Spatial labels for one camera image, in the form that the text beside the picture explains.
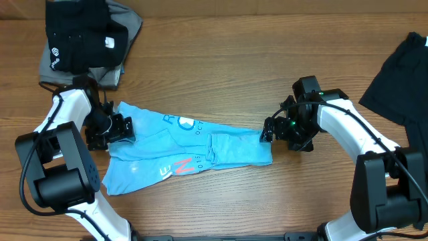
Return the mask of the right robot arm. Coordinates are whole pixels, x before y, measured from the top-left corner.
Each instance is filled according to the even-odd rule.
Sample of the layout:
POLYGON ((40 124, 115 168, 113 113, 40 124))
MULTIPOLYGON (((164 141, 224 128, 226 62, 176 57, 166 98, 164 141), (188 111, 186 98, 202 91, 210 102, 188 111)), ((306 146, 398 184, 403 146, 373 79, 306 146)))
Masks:
POLYGON ((354 161, 350 209, 315 232, 289 232, 285 240, 424 239, 427 180, 422 154, 381 135, 340 89, 322 90, 315 76, 300 78, 279 112, 266 118, 260 140, 283 140, 291 151, 313 151, 313 138, 329 133, 354 161))

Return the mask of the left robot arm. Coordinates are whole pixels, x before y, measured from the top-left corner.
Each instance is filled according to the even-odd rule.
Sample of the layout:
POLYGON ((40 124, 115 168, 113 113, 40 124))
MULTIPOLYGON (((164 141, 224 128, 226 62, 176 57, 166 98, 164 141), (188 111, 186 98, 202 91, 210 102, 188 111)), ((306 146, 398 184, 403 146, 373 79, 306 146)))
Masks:
POLYGON ((40 82, 52 93, 52 108, 31 133, 17 137, 22 170, 19 196, 37 216, 67 215, 93 240, 140 240, 132 224, 119 216, 100 191, 100 175, 91 151, 118 141, 134 141, 132 119, 101 101, 89 76, 72 84, 40 82))

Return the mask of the light blue t-shirt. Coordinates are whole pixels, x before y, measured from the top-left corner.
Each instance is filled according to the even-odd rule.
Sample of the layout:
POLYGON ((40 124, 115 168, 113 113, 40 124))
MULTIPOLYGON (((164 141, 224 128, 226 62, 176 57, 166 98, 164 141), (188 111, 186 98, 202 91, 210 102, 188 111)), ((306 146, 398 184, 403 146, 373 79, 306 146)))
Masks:
POLYGON ((122 195, 210 169, 273 163, 272 146, 261 131, 161 114, 121 102, 118 112, 132 119, 135 139, 109 146, 102 180, 108 195, 122 195))

